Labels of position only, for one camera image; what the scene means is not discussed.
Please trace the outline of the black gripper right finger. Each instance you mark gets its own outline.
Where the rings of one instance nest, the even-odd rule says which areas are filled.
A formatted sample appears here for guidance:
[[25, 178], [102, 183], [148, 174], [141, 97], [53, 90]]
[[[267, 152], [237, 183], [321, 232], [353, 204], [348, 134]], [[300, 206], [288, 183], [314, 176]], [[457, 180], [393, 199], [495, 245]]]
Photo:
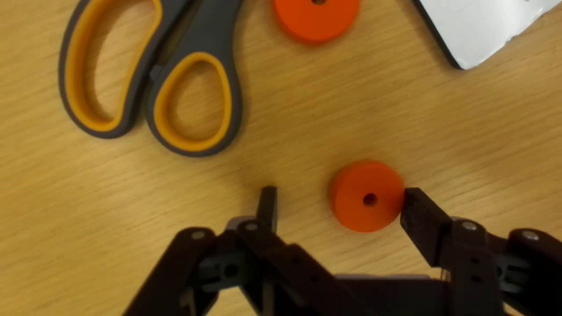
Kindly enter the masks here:
[[448, 274], [451, 316], [504, 316], [497, 262], [481, 225], [451, 220], [420, 188], [407, 188], [400, 227], [427, 264]]

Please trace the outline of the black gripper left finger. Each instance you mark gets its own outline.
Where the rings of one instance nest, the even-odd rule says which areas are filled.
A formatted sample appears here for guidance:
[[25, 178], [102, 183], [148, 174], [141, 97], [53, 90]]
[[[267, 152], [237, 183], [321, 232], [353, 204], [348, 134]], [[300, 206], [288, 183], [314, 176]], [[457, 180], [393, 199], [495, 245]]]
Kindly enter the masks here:
[[237, 218], [239, 289], [258, 316], [327, 316], [321, 285], [328, 273], [299, 245], [278, 234], [278, 188], [260, 190], [256, 213]]

